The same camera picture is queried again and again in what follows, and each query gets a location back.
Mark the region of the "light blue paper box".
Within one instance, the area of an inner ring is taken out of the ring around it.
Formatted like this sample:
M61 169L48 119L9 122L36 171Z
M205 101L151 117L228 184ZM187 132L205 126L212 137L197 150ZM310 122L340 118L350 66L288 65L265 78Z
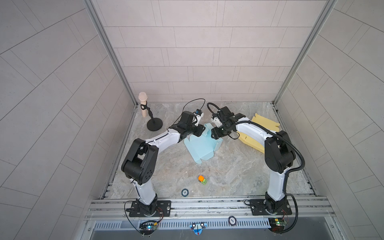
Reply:
M206 129L200 137L191 135L188 139L184 139L185 146L197 164L212 158L223 142L222 138L217 140L212 138L211 134L214 128L212 124L207 123L204 126Z

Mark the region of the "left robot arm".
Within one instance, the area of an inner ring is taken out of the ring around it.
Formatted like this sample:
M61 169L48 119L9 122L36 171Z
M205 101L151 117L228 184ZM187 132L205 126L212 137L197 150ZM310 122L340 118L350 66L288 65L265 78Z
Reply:
M171 125L164 133L151 139L137 138L133 141L121 170L136 188L136 203L141 213L153 215L157 208L158 196L151 177L155 171L158 154L189 135L201 136L206 129L200 124L203 116L204 113L200 109L194 112L184 111L179 122Z

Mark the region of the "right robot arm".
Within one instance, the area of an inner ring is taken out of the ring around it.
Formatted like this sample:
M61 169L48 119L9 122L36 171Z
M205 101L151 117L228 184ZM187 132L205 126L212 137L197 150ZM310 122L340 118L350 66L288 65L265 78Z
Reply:
M216 127L212 129L211 137L215 140L229 136L232 132L244 133L256 140L265 148L265 163L269 167L270 181L265 195L264 206L270 215L281 213L282 207L287 206L287 182L291 172L302 170L305 161L299 150L292 145L286 132L274 132L260 124L254 123L243 114L234 114L228 107L218 108L215 113L208 103L212 113L212 121Z

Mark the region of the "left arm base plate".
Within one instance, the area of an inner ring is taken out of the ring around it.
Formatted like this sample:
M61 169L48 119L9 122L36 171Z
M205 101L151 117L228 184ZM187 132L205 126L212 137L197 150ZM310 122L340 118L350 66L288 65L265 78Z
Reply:
M171 201L156 200L150 205L145 205L139 200L135 200L131 206L125 207L129 212L129 217L143 218L143 217L169 217L171 211Z

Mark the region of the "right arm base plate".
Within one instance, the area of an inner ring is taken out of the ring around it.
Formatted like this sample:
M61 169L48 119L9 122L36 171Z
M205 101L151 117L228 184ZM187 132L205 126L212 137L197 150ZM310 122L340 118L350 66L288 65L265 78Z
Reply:
M251 208L253 216L266 216L266 215L291 215L292 209L287 198L280 201L273 199L251 199L248 200L248 205Z

